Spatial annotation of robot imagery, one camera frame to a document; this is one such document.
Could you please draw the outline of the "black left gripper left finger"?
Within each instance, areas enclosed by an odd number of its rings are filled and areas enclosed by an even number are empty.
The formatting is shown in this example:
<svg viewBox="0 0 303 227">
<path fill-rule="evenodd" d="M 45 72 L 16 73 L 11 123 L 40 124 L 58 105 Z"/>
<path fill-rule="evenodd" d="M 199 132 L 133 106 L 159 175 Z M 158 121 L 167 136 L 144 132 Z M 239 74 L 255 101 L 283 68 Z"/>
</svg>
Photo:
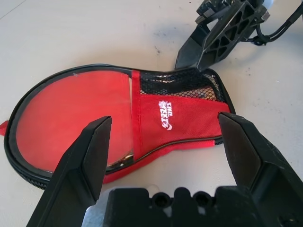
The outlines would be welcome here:
<svg viewBox="0 0 303 227">
<path fill-rule="evenodd" d="M 80 227 L 99 199 L 107 167 L 112 119 L 89 123 L 56 167 L 27 226 Z"/>
</svg>

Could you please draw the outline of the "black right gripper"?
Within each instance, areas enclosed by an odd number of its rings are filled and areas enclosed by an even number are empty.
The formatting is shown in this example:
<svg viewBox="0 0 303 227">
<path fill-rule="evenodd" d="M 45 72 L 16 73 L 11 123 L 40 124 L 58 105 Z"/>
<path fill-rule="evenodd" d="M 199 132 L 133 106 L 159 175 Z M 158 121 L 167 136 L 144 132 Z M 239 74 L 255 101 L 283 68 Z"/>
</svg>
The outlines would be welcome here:
<svg viewBox="0 0 303 227">
<path fill-rule="evenodd" d="M 178 51 L 175 68 L 206 69 L 224 60 L 236 44 L 254 31 L 256 0 L 204 0 L 198 7 L 198 25 Z M 218 20 L 208 34 L 207 25 Z"/>
</svg>

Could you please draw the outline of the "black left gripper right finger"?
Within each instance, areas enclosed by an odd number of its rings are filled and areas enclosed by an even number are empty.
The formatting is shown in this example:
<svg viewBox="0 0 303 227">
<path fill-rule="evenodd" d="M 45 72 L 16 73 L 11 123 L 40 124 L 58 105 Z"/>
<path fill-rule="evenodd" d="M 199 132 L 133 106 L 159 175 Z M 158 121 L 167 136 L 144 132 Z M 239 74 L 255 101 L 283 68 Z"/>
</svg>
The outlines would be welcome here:
<svg viewBox="0 0 303 227">
<path fill-rule="evenodd" d="M 218 121 L 235 182 L 249 189 L 265 226 L 301 227 L 303 183 L 281 152 L 242 116 L 222 112 Z"/>
</svg>

